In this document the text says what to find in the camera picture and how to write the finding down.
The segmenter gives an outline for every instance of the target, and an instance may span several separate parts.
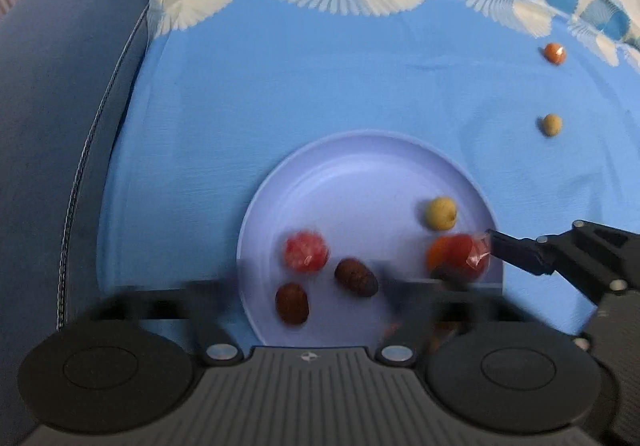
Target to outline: silver screw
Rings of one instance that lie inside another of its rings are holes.
[[[387,361],[394,363],[404,363],[414,356],[414,352],[403,345],[389,345],[382,349],[381,354]]]
[[[217,343],[207,347],[207,356],[212,360],[227,361],[238,355],[238,349],[226,343]]]
[[[576,347],[584,350],[585,352],[589,350],[589,348],[591,347],[591,344],[589,343],[589,341],[584,338],[576,338],[574,339],[574,343]]]
[[[626,282],[624,280],[612,280],[611,283],[609,284],[609,288],[613,291],[613,292],[620,292],[620,291],[624,291],[626,290]]]

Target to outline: yellow fruit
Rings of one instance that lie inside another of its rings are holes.
[[[549,114],[542,120],[542,128],[549,137],[557,136],[562,130],[562,118],[556,114]]]
[[[434,231],[447,231],[456,225],[458,208],[450,197],[437,197],[427,206],[427,225]]]

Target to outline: blue sofa armrest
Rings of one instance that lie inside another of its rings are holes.
[[[34,427],[16,384],[23,357],[99,295],[102,190],[147,4],[21,0],[0,20],[2,446]]]

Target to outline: logo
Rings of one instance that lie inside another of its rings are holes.
[[[303,352],[302,354],[300,354],[300,359],[303,361],[306,361],[307,363],[311,363],[314,362],[316,359],[318,359],[320,356],[318,356],[315,352]]]

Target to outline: round plate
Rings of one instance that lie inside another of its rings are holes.
[[[476,186],[418,140],[349,132],[286,158],[254,195],[238,240],[240,297],[258,339],[279,347],[374,347],[390,321],[384,297],[355,297],[335,281],[335,266],[352,256],[374,273],[384,262],[398,275],[424,278],[426,249],[441,233],[425,229],[423,213],[438,195],[458,204],[452,232],[495,229]],[[302,229],[321,233],[331,253],[313,277],[282,261],[286,238]],[[275,310],[276,291],[287,282],[301,283],[308,294],[309,318],[298,328]],[[501,284],[502,264],[494,260],[481,282]]]

